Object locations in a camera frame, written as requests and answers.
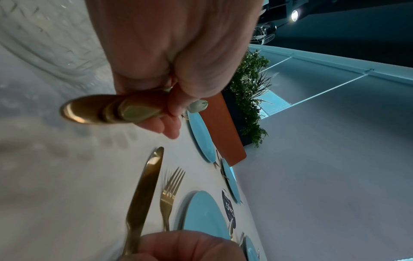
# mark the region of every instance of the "turquoise plate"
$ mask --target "turquoise plate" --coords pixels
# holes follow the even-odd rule
[[[245,247],[247,249],[248,261],[259,261],[257,251],[255,250],[253,242],[251,241],[251,239],[248,236],[246,236],[246,241],[247,242],[245,244]]]
[[[199,113],[189,113],[189,125],[199,148],[209,162],[215,162],[215,147],[210,132]]]
[[[231,240],[221,210],[214,198],[206,191],[199,191],[192,197],[186,212],[183,229]]]
[[[238,191],[237,181],[235,180],[235,176],[224,158],[222,159],[222,166],[224,167],[224,174],[228,178],[229,188],[231,189],[232,195],[234,196],[234,200],[236,203],[239,203],[241,202],[241,198],[240,192]]]

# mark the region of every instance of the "dark ceiling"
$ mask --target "dark ceiling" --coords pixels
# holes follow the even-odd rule
[[[270,10],[259,21],[278,26],[268,45],[413,67],[413,0],[310,0],[308,5],[308,16],[286,24],[286,8]]]

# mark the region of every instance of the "hand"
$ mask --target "hand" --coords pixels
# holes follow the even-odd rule
[[[191,102],[220,92],[240,64],[262,0],[86,0],[116,92],[172,89],[170,115],[139,126],[179,136]]]
[[[200,232],[182,230],[141,238],[139,253],[120,261],[246,261],[234,242]]]

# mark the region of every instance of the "black sign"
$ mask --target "black sign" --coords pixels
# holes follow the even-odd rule
[[[225,195],[225,190],[222,190],[222,201],[224,202],[225,212],[227,213],[228,220],[231,222],[231,219],[234,219],[234,228],[237,227],[237,223],[235,222],[235,213],[234,209],[232,208],[232,203]]]

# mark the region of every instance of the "orange panel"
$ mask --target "orange panel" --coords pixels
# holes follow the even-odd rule
[[[227,104],[221,93],[205,98],[205,100],[208,101],[208,108],[200,112],[200,115],[219,153],[230,166],[233,166],[245,159],[247,154],[229,114]]]

